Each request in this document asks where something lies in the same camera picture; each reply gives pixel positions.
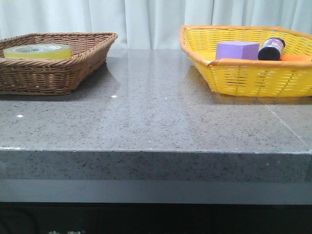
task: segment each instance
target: packing tape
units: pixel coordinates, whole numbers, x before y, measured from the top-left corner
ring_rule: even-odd
[[[5,58],[69,59],[71,47],[64,44],[33,44],[3,50]]]

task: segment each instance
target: orange object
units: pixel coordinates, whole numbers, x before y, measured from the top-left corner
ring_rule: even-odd
[[[282,55],[281,61],[312,61],[309,55]]]

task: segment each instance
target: curtain fold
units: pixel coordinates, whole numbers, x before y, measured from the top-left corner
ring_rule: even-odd
[[[0,0],[0,38],[117,32],[113,48],[179,49],[183,24],[282,26],[312,33],[311,0]]]

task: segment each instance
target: granite countertop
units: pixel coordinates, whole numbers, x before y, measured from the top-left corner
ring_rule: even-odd
[[[180,50],[111,50],[66,96],[0,96],[0,178],[298,183],[312,98],[212,93]]]

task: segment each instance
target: purple foam block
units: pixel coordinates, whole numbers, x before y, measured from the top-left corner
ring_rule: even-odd
[[[259,43],[243,41],[220,42],[216,48],[216,59],[250,59],[257,60]]]

